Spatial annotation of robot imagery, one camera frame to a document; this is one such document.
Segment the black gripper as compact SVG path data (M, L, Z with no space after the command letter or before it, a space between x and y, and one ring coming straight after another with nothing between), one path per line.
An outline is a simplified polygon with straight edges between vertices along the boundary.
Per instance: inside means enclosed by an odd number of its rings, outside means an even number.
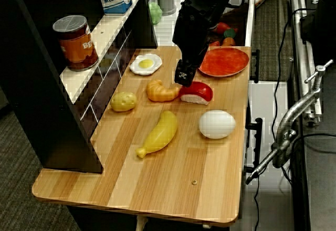
M175 83L189 87L203 62L207 48L208 18L178 18L174 28L173 43L181 51L175 70Z

